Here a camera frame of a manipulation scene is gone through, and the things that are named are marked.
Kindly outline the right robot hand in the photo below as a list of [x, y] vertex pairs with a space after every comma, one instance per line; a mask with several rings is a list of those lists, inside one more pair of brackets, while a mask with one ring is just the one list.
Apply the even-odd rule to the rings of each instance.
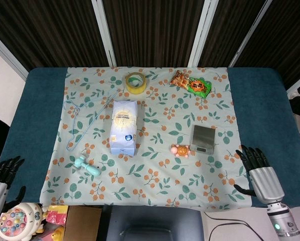
[[234, 188], [244, 195], [257, 197], [263, 204], [281, 202], [284, 198], [283, 188], [262, 150], [241, 145], [241, 150], [236, 150], [236, 153], [246, 169], [246, 175], [253, 188], [243, 189], [237, 184]]

